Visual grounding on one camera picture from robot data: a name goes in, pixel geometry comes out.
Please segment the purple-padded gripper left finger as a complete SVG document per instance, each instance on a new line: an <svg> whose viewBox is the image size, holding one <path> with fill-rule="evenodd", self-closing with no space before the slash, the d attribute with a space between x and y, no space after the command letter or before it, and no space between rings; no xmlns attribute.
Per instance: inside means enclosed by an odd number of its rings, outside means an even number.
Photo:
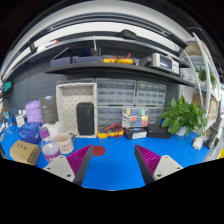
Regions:
<svg viewBox="0 0 224 224"><path fill-rule="evenodd" d="M92 156L93 146L88 145L68 156L58 156L44 170L81 186Z"/></svg>

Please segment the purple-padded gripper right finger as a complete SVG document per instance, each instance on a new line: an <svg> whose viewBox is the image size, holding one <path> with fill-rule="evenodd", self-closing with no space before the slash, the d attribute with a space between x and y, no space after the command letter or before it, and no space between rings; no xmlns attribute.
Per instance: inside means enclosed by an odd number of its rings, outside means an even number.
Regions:
<svg viewBox="0 0 224 224"><path fill-rule="evenodd" d="M182 169L182 166L169 155L159 156L140 145L135 146L134 155L145 184L150 184Z"/></svg>

